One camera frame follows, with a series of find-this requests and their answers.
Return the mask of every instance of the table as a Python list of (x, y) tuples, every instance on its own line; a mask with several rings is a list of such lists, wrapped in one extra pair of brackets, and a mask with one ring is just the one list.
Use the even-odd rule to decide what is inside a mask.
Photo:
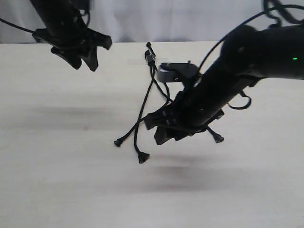
[[(199, 64), (213, 44), (152, 46), (158, 63)], [(303, 227), (304, 82), (246, 89), (252, 106), (225, 107), (211, 124), (221, 144), (202, 133), (157, 146), (142, 126), (138, 144), (151, 158), (138, 164), (132, 139), (121, 148), (113, 141), (133, 125), (149, 85), (145, 50), (100, 48), (90, 72), (49, 45), (0, 45), (0, 227)], [(164, 102), (153, 88), (145, 113)]]

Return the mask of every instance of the white table surface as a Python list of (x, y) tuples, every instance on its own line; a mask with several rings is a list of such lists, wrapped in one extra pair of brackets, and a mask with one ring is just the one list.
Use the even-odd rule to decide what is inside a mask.
[[(158, 63), (198, 64), (212, 44), (153, 47)], [(0, 45), (1, 228), (304, 227), (304, 81), (246, 89), (252, 107), (225, 107), (211, 125), (222, 144), (202, 133), (157, 146), (142, 126), (138, 144), (151, 158), (140, 165), (132, 139), (113, 141), (150, 82), (145, 44), (100, 48), (94, 73), (49, 50)], [(163, 102), (154, 87), (145, 113)]]

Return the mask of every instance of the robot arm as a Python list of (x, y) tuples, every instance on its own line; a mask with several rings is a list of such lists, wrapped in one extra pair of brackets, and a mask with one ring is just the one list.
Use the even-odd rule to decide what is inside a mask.
[(98, 68), (97, 47), (110, 49), (111, 37), (98, 33), (84, 23), (80, 11), (70, 0), (30, 0), (45, 24), (33, 33), (36, 40), (53, 46), (51, 52), (79, 69), (82, 60), (90, 70)]
[(198, 78), (192, 64), (163, 63), (162, 82), (182, 82), (185, 86), (173, 103), (148, 114), (147, 129), (157, 127), (158, 145), (204, 132), (208, 124), (221, 118), (222, 107), (246, 87), (263, 78), (304, 79), (304, 25), (257, 31), (242, 26), (231, 33), (219, 58)]

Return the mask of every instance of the white curtain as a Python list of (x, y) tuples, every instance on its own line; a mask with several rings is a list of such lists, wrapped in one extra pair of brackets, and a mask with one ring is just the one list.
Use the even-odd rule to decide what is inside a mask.
[[(302, 4), (303, 0), (282, 0)], [(262, 10), (262, 0), (93, 0), (90, 27), (114, 42), (219, 40)], [(302, 19), (304, 13), (292, 10)], [(0, 17), (28, 29), (44, 28), (29, 0), (0, 0)], [(251, 23), (266, 28), (265, 17)], [(0, 42), (35, 42), (30, 34), (0, 23)]]

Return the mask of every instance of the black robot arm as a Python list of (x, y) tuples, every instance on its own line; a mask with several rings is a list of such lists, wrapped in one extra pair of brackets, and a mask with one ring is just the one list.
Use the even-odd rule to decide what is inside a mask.
[(145, 117), (147, 129), (157, 127), (158, 145), (206, 131), (221, 118), (223, 106), (263, 78), (304, 79), (303, 24), (257, 31), (242, 26), (229, 34), (219, 58), (203, 74), (190, 63), (163, 63), (161, 82), (182, 82), (173, 103)]
[(87, 27), (70, 0), (30, 0), (46, 28), (33, 37), (53, 46), (51, 52), (79, 69), (82, 60), (92, 71), (98, 68), (97, 47), (110, 49), (111, 37)]

